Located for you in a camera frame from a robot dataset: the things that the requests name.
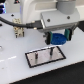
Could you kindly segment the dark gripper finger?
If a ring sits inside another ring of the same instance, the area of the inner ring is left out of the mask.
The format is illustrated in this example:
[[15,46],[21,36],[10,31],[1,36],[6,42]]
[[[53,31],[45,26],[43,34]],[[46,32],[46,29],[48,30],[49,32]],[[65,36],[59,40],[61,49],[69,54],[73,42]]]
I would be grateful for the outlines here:
[[71,29],[66,29],[64,35],[66,39],[70,41],[72,39],[73,31]]
[[45,43],[47,45],[50,45],[51,44],[51,41],[52,41],[53,33],[52,32],[46,32],[45,34],[46,34]]

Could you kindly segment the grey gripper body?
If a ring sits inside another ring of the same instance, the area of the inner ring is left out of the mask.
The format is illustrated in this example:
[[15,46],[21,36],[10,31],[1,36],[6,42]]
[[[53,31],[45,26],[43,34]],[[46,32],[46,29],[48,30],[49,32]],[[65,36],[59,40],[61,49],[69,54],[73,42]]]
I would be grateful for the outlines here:
[[63,14],[59,10],[42,12],[41,22],[42,32],[72,28],[78,22],[78,10],[70,15]]

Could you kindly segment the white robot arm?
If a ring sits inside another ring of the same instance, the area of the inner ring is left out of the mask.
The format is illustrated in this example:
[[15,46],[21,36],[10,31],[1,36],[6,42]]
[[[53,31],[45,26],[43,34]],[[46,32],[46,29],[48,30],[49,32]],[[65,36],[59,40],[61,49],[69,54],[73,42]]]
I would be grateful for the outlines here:
[[20,14],[23,23],[46,35],[47,45],[62,38],[61,34],[54,34],[56,30],[64,30],[70,41],[80,19],[76,0],[20,0]]

